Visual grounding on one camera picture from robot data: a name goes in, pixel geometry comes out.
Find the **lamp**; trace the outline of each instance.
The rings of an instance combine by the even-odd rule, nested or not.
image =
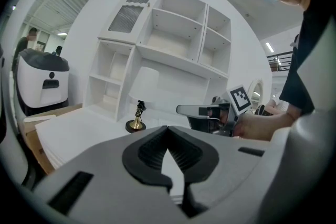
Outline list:
[[[129,96],[138,100],[139,103],[135,113],[135,120],[127,121],[125,125],[128,132],[134,133],[146,129],[146,125],[142,122],[141,114],[146,110],[145,102],[152,103],[155,101],[158,80],[158,71],[148,67],[140,68],[129,93]]]

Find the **black shirt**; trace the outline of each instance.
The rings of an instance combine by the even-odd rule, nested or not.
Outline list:
[[[15,71],[16,65],[17,65],[17,59],[19,56],[20,51],[23,51],[24,49],[27,49],[28,47],[28,38],[22,37],[15,49],[14,57],[13,57],[13,64],[12,64],[12,72]]]
[[[298,49],[293,50],[288,77],[280,96],[281,100],[303,109],[303,114],[311,112],[313,105],[297,70],[319,41],[332,13],[331,0],[310,0],[303,13]]]

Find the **railing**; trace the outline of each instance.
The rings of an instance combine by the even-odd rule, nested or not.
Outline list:
[[[293,51],[289,51],[267,56],[267,58],[270,58],[268,62],[272,72],[288,71],[292,60],[292,54]]]

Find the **black sleeve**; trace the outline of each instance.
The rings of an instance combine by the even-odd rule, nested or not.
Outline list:
[[[16,49],[15,49],[15,53],[14,53],[14,57],[13,57],[13,64],[12,64],[12,71],[15,71],[16,65],[17,65],[17,58],[18,55],[20,53],[20,51],[23,51],[24,49],[27,49],[28,47],[28,40],[27,38],[22,38],[20,39],[20,41],[18,42]]]
[[[298,50],[294,48],[288,77],[279,99],[303,109],[307,104],[307,97],[304,93],[305,87],[297,73],[297,53]]]

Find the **white shelving unit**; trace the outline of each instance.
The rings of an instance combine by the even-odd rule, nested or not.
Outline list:
[[[83,106],[110,119],[116,118],[120,89],[132,47],[113,41],[99,41]]]
[[[206,6],[199,0],[158,0],[155,7],[204,23]]]
[[[177,116],[178,104],[210,103],[213,96],[224,93],[231,48],[229,18],[199,0],[122,0],[116,9],[124,5],[143,7],[145,12],[129,33],[105,35],[118,12],[109,17],[92,62],[86,109],[113,121],[133,114],[137,101],[129,91],[141,66],[160,73],[156,103],[146,104],[158,114]]]
[[[197,61],[203,25],[187,17],[154,8],[142,30],[139,44]]]
[[[230,20],[211,7],[208,7],[207,15],[199,62],[227,76],[231,53]]]
[[[207,27],[231,42],[231,21],[224,14],[209,6]]]

